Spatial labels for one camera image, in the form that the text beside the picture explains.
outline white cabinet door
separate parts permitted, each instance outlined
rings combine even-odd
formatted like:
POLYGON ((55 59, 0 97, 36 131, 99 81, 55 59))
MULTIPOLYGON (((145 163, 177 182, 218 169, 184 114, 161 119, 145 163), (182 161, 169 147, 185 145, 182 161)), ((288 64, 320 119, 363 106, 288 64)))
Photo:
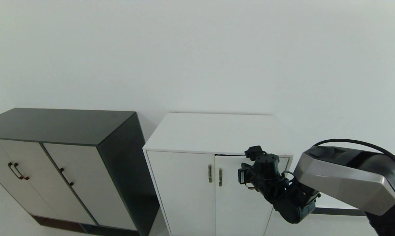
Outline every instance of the white cabinet door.
MULTIPOLYGON (((281 158, 280 172, 288 158, 281 158)), ((252 165, 245 156, 215 156, 215 202, 217 236, 263 236, 273 206, 256 190, 238 183, 241 163, 252 165), (222 186, 220 186, 220 169, 222 186)))
POLYGON ((96 147, 44 147, 99 225, 136 230, 96 147))
POLYGON ((215 235, 213 154, 147 151, 152 178, 173 236, 215 235))
POLYGON ((13 166, 8 166, 9 163, 14 164, 0 146, 0 183, 11 196, 28 213, 60 219, 27 180, 18 178, 20 175, 13 166))
POLYGON ((94 224, 39 143, 0 140, 0 145, 62 220, 94 224))

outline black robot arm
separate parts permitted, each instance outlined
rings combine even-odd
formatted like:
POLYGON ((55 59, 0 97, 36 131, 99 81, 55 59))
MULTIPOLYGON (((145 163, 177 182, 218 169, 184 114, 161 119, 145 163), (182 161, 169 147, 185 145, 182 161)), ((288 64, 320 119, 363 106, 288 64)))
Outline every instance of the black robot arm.
POLYGON ((390 152, 357 140, 325 140, 301 155, 294 173, 279 173, 279 157, 260 146, 250 147, 245 155, 254 165, 241 164, 240 184, 259 191, 289 223, 310 214, 321 191, 363 211, 379 236, 395 236, 395 156, 390 152), (383 153, 318 147, 327 142, 352 142, 383 153), (285 173, 294 178, 288 180, 285 173))

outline cabinet base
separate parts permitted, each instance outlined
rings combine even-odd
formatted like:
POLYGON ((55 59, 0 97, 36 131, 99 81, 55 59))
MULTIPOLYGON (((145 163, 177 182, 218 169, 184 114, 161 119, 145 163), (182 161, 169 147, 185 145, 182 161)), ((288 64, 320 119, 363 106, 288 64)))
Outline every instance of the cabinet base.
POLYGON ((37 221, 37 223, 39 223, 41 226, 53 227, 53 228, 69 230, 73 232, 87 233, 87 234, 101 235, 101 236, 139 236, 139 232, 135 230, 105 227, 105 226, 92 226, 92 225, 75 223, 70 221, 50 219, 36 215, 31 215, 31 217, 33 217, 37 221))

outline door handle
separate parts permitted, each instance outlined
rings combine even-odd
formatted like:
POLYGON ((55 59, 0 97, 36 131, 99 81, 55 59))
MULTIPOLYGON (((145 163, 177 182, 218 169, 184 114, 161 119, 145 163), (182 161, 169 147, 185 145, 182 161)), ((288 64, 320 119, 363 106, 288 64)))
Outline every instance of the door handle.
POLYGON ((11 168, 11 166, 12 166, 12 162, 8 163, 8 167, 9 167, 10 170, 14 173, 14 175, 15 175, 17 178, 19 178, 19 179, 23 179, 23 176, 22 176, 22 175, 19 176, 19 177, 18 177, 18 175, 16 175, 16 173, 15 173, 14 170, 11 168))
POLYGON ((73 182, 68 182, 67 178, 64 176, 64 170, 65 170, 65 169, 63 169, 63 168, 60 168, 60 169, 59 169, 59 171, 61 172, 62 176, 65 178, 66 182, 67 182, 69 185, 72 186, 72 185, 73 185, 73 182))
POLYGON ((21 174, 21 172, 17 169, 17 166, 18 166, 18 163, 14 163, 14 167, 15 167, 15 169, 18 171, 18 173, 21 175, 21 177, 22 178, 24 178, 25 180, 29 180, 30 179, 30 177, 24 177, 22 174, 21 174))
POLYGON ((219 169, 219 186, 222 187, 222 169, 219 169))
POLYGON ((208 166, 208 180, 212 183, 212 165, 208 166))

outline floor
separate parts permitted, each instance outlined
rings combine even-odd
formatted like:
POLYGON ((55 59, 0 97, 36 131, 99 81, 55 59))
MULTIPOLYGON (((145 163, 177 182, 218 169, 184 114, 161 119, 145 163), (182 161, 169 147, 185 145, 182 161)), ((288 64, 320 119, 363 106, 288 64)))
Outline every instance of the floor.
MULTIPOLYGON (((37 224, 0 185, 0 236, 85 236, 37 224)), ((275 214, 265 236, 376 236, 365 217, 309 215, 300 224, 291 225, 275 214)), ((150 236, 169 236, 161 211, 150 236)))

